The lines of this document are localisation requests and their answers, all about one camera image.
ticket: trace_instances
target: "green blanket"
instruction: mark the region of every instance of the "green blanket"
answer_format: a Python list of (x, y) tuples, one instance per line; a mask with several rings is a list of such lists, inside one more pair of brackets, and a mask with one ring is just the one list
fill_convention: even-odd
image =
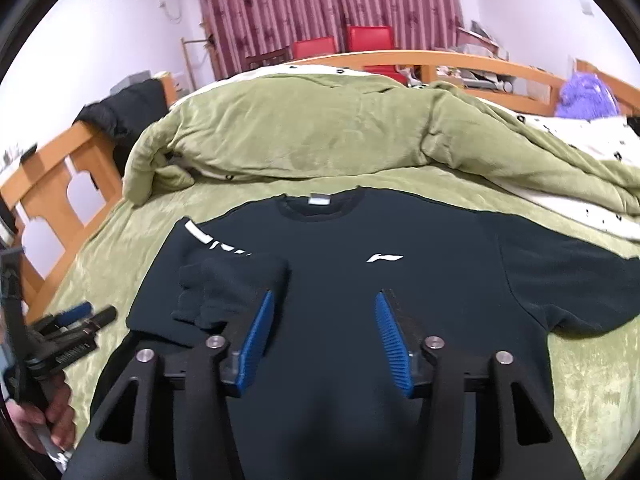
[[(116, 324), (99, 336), (99, 351), (68, 370), (79, 434), (88, 423), (89, 404), (100, 370), (126, 334), (124, 319), (175, 221), (190, 216), (202, 222), (249, 200), (281, 193), (332, 193), (358, 185), (405, 190), (466, 208), (510, 212), (622, 256), (640, 254), (640, 247), (631, 242), (542, 209), (482, 178), (436, 165), (298, 182), (203, 180), (189, 189), (155, 196), (143, 207), (136, 208), (123, 200), (80, 251), (51, 307), (62, 310), (86, 299), (96, 306), (114, 304), (120, 314)], [(598, 338), (549, 338), (556, 417), (588, 480), (604, 479), (640, 429), (639, 330), (640, 321), (636, 319)]]
[(184, 189), (171, 151), (204, 174), (313, 178), (433, 161), (513, 186), (640, 214), (640, 170), (601, 161), (447, 83), (403, 88), (384, 76), (271, 75), (198, 94), (146, 129), (127, 161), (124, 196)]

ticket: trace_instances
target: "green bed sheet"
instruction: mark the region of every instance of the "green bed sheet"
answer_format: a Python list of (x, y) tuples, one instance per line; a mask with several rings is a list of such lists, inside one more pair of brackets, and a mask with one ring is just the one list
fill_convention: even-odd
[[(123, 200), (79, 252), (49, 308), (55, 312), (89, 300), (96, 307), (113, 304), (119, 312), (117, 322), (100, 334), (99, 350), (67, 372), (79, 436), (88, 424), (100, 371), (127, 333), (124, 321), (131, 303), (175, 221), (190, 216), (202, 222), (249, 200), (281, 193), (300, 196), (356, 186), (404, 190), (466, 208), (517, 214), (624, 257), (640, 254), (635, 243), (526, 202), (479, 176), (437, 164), (308, 180), (224, 182), (201, 178), (188, 189), (153, 196), (143, 206)], [(606, 478), (640, 429), (640, 384), (636, 379), (640, 371), (639, 328), (636, 319), (599, 337), (549, 338), (556, 417), (589, 480)]]

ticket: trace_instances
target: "red chair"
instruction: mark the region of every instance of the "red chair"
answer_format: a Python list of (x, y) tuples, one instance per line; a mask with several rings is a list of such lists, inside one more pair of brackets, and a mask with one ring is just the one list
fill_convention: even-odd
[[(391, 27), (355, 27), (347, 25), (347, 49), (349, 52), (366, 52), (367, 50), (394, 50), (394, 34)], [(366, 66), (365, 72), (386, 75), (403, 85), (406, 78), (396, 72), (394, 65)]]
[(293, 59), (326, 56), (327, 54), (336, 54), (337, 52), (338, 50), (335, 47), (335, 39), (333, 36), (296, 41), (293, 44)]

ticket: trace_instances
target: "neckline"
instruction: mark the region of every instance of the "neckline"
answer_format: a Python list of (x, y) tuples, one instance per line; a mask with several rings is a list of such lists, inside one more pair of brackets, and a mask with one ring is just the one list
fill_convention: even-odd
[(299, 222), (326, 222), (341, 218), (355, 209), (364, 198), (366, 188), (341, 191), (330, 195), (329, 205), (309, 205), (308, 196), (289, 196), (281, 194), (276, 197), (278, 211), (287, 218)]

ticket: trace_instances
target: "purple plush object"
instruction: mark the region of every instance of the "purple plush object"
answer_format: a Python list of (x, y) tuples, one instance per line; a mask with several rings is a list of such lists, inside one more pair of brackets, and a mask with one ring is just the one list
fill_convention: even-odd
[(576, 72), (562, 86), (556, 117), (592, 120), (615, 115), (620, 115), (616, 98), (595, 74)]

